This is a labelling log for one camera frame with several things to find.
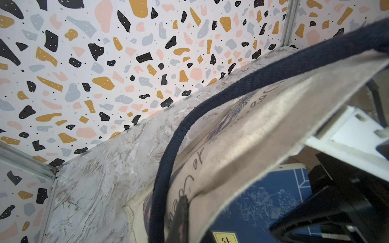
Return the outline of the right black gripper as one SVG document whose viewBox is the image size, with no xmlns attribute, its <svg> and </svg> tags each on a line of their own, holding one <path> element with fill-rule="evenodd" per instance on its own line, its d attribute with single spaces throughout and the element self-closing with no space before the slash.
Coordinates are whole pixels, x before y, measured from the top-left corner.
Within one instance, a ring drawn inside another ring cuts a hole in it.
<svg viewBox="0 0 389 243">
<path fill-rule="evenodd" d="M 310 178 L 314 192 L 270 227 L 281 243 L 337 243 L 338 239 L 298 234 L 319 226 L 350 243 L 389 241 L 389 183 L 330 155 L 316 155 L 320 165 Z"/>
</svg>

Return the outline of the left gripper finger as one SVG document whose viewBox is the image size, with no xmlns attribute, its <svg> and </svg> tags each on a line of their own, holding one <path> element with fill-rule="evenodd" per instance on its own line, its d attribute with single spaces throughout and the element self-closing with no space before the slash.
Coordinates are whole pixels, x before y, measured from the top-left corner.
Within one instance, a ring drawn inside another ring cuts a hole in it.
<svg viewBox="0 0 389 243">
<path fill-rule="evenodd" d="M 188 213 L 189 203 L 187 196 L 180 197 L 177 210 L 166 239 L 166 243 L 188 243 Z"/>
</svg>

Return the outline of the cream canvas tote bag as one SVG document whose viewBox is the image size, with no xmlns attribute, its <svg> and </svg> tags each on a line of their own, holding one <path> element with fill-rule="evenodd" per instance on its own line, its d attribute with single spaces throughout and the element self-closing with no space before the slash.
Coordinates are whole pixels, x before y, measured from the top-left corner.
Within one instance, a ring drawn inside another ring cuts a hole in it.
<svg viewBox="0 0 389 243">
<path fill-rule="evenodd" d="M 165 243 L 180 197 L 188 243 L 274 167 L 299 152 L 389 59 L 380 20 L 298 51 L 241 78 L 180 123 L 152 188 L 125 205 L 131 240 Z"/>
</svg>

